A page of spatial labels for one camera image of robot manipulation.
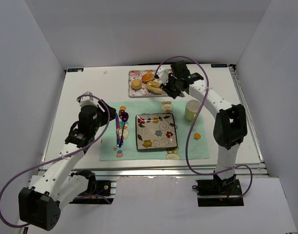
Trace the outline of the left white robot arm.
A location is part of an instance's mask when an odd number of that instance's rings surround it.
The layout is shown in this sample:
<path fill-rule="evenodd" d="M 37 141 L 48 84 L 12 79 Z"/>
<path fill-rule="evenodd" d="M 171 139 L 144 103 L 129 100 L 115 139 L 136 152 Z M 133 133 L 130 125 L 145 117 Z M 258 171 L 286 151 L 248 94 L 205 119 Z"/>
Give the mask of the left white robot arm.
<path fill-rule="evenodd" d="M 62 150 L 44 175 L 30 188 L 19 193 L 21 221 L 50 231 L 57 224 L 62 210 L 81 193 L 95 189 L 95 174 L 88 170 L 73 173 L 84 157 L 98 129 L 115 119 L 116 110 L 91 99 L 80 100 L 78 120 L 70 127 Z"/>

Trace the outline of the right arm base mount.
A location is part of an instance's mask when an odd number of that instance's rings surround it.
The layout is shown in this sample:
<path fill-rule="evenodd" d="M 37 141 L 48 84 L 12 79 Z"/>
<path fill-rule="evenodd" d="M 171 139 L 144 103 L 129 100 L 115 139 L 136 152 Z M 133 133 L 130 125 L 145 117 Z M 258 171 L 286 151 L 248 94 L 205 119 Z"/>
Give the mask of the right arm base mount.
<path fill-rule="evenodd" d="M 196 180 L 192 190 L 197 194 L 199 207 L 241 207 L 244 206 L 240 181 L 220 189 L 213 179 Z"/>

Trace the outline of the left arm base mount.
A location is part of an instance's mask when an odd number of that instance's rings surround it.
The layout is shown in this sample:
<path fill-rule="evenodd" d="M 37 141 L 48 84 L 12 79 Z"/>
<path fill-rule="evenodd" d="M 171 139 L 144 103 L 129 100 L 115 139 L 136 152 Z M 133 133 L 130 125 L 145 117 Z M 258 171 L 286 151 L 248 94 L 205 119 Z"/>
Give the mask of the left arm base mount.
<path fill-rule="evenodd" d="M 70 204 L 89 204 L 89 205 L 101 205 L 112 204 L 114 200 L 115 192 L 113 189 L 114 181 L 97 179 L 94 172 L 89 170 L 81 170 L 72 172 L 70 177 L 81 176 L 88 180 L 88 188 L 80 193 Z"/>

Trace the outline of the herb bread slice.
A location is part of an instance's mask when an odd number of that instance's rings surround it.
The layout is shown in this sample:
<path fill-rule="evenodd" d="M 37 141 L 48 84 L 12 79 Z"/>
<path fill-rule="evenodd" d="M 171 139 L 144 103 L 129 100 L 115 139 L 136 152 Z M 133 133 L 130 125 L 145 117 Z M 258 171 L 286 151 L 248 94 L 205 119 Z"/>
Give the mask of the herb bread slice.
<path fill-rule="evenodd" d="M 161 84 L 155 81 L 149 81 L 146 83 L 146 88 L 149 92 L 154 94 L 162 94 L 164 91 L 161 88 Z"/>

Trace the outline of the round pale bread roll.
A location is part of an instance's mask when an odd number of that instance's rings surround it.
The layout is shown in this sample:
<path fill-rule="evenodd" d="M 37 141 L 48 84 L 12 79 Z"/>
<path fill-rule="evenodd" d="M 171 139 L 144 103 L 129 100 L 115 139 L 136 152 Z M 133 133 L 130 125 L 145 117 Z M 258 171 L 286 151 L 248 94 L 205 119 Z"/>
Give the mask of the round pale bread roll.
<path fill-rule="evenodd" d="M 131 88 L 134 90 L 140 90 L 142 88 L 142 82 L 138 79 L 134 79 L 131 82 Z"/>

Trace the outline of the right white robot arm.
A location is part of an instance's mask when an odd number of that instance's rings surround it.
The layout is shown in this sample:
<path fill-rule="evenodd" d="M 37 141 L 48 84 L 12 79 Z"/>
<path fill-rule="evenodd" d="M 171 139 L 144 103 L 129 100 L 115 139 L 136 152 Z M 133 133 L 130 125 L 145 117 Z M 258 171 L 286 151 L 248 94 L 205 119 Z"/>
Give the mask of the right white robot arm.
<path fill-rule="evenodd" d="M 201 103 L 197 114 L 206 108 L 215 118 L 213 136 L 219 148 L 209 190 L 223 194 L 236 181 L 236 156 L 247 135 L 245 108 L 242 104 L 231 104 L 213 91 L 206 73 L 191 73 L 184 61 L 173 63 L 170 67 L 171 72 L 162 68 L 155 72 L 162 82 L 161 89 L 171 98 L 190 95 Z"/>

